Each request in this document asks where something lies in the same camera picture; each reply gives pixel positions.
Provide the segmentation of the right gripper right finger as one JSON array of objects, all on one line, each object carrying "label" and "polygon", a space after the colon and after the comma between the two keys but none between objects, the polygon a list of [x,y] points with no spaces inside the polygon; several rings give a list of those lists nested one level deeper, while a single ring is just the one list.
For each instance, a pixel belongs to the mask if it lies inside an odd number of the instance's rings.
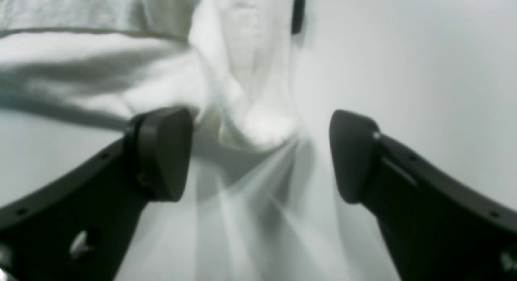
[{"label": "right gripper right finger", "polygon": [[372,213],[403,281],[515,281],[516,211],[461,184],[361,114],[329,124],[336,185]]}]

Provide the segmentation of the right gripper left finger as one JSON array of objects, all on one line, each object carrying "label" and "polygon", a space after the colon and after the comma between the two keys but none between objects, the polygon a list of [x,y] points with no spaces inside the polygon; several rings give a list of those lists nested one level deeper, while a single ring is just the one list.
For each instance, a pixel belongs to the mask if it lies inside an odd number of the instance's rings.
[{"label": "right gripper left finger", "polygon": [[1,207],[1,279],[112,281],[145,207],[181,199],[192,140],[185,107],[139,114],[123,138]]}]

